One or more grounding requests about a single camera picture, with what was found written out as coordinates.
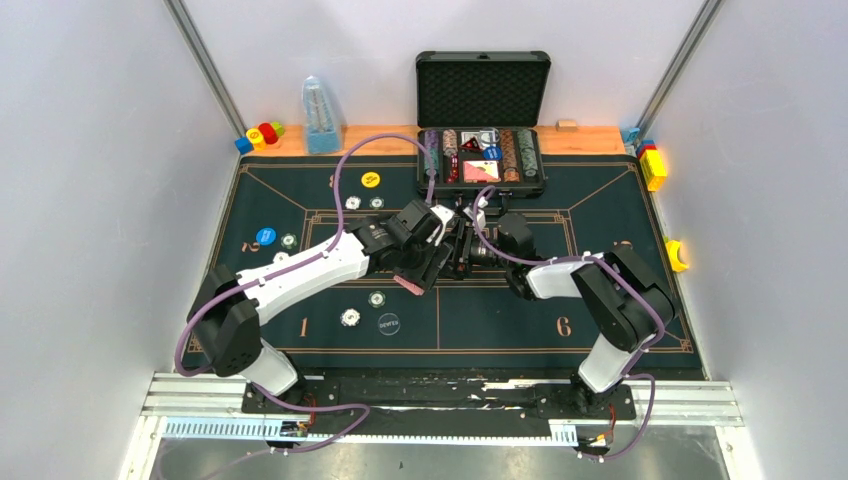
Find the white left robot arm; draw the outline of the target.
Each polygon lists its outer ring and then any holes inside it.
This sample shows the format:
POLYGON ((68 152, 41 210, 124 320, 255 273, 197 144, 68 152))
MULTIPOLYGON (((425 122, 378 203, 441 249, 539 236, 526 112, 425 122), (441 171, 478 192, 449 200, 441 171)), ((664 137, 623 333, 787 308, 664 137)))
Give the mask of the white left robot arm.
POLYGON ((430 290, 453 248, 444 237, 453 210, 413 200, 400 212, 339 224, 334 237, 282 261, 232 272, 210 270, 195 297, 185 335, 193 337, 219 377, 242 376, 268 391, 283 413, 298 411, 306 386, 290 359, 261 337, 284 310, 338 284, 375 273, 416 296, 430 290))

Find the yellow big blind button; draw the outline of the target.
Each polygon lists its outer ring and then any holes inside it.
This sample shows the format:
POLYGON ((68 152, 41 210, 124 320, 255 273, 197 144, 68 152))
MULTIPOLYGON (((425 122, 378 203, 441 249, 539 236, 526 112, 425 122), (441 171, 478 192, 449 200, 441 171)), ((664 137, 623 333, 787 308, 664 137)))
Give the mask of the yellow big blind button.
POLYGON ((381 183, 381 176, 374 171, 364 173, 360 178, 361 184, 368 189, 377 188, 381 183))

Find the blue small blind button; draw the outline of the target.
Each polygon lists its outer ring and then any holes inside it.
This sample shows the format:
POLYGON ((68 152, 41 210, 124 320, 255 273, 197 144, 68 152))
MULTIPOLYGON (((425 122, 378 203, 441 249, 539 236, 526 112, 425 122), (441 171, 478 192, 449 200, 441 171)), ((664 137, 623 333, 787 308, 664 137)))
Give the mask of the blue small blind button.
POLYGON ((270 227, 261 228, 255 235, 255 241, 260 246, 272 245, 277 238, 277 232, 270 227))

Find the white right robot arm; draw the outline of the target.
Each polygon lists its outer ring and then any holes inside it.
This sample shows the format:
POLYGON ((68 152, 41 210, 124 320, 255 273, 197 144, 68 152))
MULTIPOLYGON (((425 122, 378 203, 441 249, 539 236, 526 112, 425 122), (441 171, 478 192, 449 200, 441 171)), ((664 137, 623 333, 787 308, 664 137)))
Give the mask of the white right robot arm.
POLYGON ((668 283, 630 246, 576 257, 544 258, 535 247, 527 219, 508 213, 487 237, 482 223, 464 214, 450 224, 444 241, 453 249, 444 275, 463 279, 473 267, 499 267, 520 298, 535 301, 576 298, 599 335, 580 364, 571 403, 584 417, 596 417, 611 403, 619 384, 677 317, 679 303, 668 283))

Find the white-blue poker chip stack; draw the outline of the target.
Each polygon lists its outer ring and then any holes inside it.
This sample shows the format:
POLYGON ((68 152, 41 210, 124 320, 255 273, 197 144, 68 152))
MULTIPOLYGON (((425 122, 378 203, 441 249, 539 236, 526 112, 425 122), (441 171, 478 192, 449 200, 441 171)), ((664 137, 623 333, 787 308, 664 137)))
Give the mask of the white-blue poker chip stack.
POLYGON ((345 327, 355 327, 360 323, 361 314, 358 310, 349 308, 340 315, 340 322, 345 327))

